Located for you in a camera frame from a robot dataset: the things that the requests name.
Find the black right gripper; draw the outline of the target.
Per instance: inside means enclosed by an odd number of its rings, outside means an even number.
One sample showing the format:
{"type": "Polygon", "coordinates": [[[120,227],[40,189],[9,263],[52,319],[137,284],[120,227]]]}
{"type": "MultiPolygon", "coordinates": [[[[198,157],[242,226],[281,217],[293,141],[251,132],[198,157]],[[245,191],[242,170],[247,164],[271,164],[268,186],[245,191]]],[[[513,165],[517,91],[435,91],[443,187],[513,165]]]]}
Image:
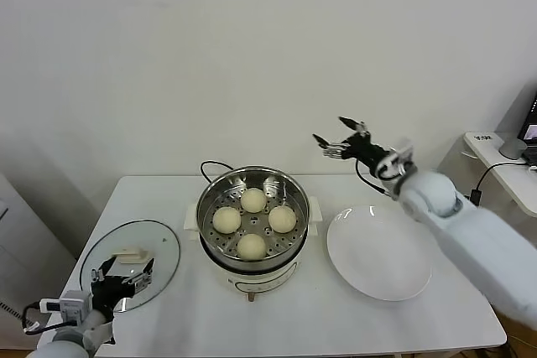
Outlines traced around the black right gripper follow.
{"type": "Polygon", "coordinates": [[[371,135],[364,122],[357,122],[348,117],[338,117],[338,119],[355,134],[348,137],[343,143],[330,143],[323,137],[313,134],[313,138],[322,149],[323,155],[328,158],[354,158],[365,164],[371,174],[375,174],[380,162],[388,156],[388,151],[371,143],[371,135]]]}

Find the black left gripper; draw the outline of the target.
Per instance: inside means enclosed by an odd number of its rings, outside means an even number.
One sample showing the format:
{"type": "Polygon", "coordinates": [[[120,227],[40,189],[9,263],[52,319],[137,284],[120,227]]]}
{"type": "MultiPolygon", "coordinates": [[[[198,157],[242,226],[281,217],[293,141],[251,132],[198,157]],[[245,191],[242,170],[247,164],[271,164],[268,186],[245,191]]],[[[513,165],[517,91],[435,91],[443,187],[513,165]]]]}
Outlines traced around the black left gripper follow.
{"type": "Polygon", "coordinates": [[[99,268],[91,270],[92,307],[103,316],[113,316],[113,311],[123,298],[131,298],[135,291],[142,291],[152,282],[154,259],[151,258],[143,270],[128,278],[107,276],[114,265],[116,257],[112,256],[99,268]]]}

